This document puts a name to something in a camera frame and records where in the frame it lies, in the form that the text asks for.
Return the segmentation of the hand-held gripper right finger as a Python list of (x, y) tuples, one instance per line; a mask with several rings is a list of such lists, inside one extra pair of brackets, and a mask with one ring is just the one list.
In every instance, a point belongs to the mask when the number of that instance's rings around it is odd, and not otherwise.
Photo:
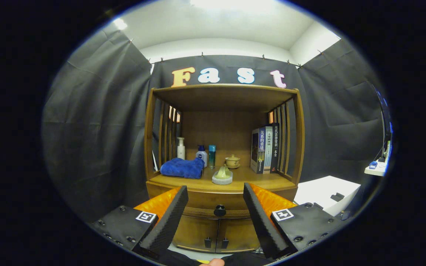
[(244, 183), (243, 198), (259, 244), (269, 259), (305, 250), (350, 222), (350, 216), (331, 215), (315, 202), (294, 204), (252, 183)]

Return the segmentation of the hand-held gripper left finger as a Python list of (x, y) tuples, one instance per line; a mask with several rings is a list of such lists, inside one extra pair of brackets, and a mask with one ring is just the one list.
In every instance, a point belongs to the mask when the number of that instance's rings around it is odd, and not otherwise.
[(89, 226), (122, 249), (158, 259), (170, 246), (187, 203), (183, 185), (135, 208), (120, 205)]

